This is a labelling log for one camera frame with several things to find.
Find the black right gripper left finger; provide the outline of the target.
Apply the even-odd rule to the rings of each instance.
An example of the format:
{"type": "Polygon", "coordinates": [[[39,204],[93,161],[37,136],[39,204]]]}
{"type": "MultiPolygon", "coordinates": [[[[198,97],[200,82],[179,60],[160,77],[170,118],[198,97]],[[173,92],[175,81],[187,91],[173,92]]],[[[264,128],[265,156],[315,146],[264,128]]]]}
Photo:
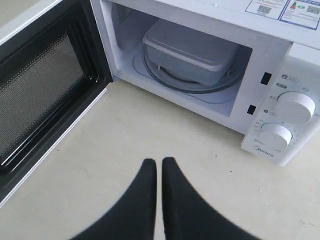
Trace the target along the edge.
{"type": "Polygon", "coordinates": [[[74,240],[153,240],[157,207],[157,166],[147,158],[121,198],[74,240]]]}

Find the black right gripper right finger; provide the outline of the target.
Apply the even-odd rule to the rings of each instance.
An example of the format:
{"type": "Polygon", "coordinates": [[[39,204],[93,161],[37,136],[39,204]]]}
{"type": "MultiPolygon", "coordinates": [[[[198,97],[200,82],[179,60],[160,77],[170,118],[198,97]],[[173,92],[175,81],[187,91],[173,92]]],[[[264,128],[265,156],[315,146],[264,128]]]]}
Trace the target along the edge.
{"type": "Polygon", "coordinates": [[[167,240],[257,240],[194,189],[175,158],[162,160],[162,215],[167,240]]]}

